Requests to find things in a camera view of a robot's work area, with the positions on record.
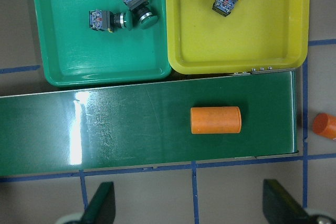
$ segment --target plastic tray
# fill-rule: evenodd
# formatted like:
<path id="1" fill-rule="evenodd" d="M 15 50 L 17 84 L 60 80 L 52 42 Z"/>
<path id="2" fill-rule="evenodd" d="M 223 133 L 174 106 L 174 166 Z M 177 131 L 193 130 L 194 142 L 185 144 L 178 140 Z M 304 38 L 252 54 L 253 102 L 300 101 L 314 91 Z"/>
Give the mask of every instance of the plastic tray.
<path id="1" fill-rule="evenodd" d="M 168 58 L 184 74 L 300 66 L 308 50 L 309 0 L 241 0 L 228 17 L 214 0 L 166 0 Z"/>
<path id="2" fill-rule="evenodd" d="M 47 80 L 56 86 L 158 79 L 167 76 L 165 0 L 149 0 L 159 21 L 114 34 L 89 29 L 89 11 L 125 11 L 122 0 L 35 0 Z"/>

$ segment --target scratch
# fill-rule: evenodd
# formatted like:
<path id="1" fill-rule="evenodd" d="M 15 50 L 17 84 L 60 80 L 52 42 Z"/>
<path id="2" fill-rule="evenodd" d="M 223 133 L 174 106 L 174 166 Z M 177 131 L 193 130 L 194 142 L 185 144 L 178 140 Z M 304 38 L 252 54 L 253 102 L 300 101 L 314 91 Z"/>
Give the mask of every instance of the scratch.
<path id="1" fill-rule="evenodd" d="M 157 122 L 157 124 L 158 124 L 157 126 L 158 126 L 159 130 L 161 130 L 161 128 L 160 128 L 160 123 L 159 123 L 159 118 L 157 117 L 157 114 L 156 114 L 156 111 L 155 111 L 155 108 L 154 108 L 154 105 L 153 105 L 151 96 L 150 96 L 149 93 L 148 93 L 147 87 L 145 87 L 145 89 L 146 89 L 146 92 L 147 92 L 149 101 L 151 102 L 152 109 L 153 109 L 153 111 L 154 111 L 154 115 L 155 115 L 155 118 L 156 118 L 156 122 Z"/>

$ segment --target orange object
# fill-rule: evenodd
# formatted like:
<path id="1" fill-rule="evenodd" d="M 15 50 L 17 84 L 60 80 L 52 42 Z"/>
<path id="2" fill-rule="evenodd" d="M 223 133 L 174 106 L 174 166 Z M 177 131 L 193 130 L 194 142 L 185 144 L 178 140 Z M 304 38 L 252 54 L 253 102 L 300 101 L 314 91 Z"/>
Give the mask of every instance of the orange object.
<path id="1" fill-rule="evenodd" d="M 336 140 L 336 116 L 321 113 L 316 116 L 313 131 L 332 140 Z"/>
<path id="2" fill-rule="evenodd" d="M 191 108 L 193 134 L 239 133 L 242 117 L 239 107 Z"/>

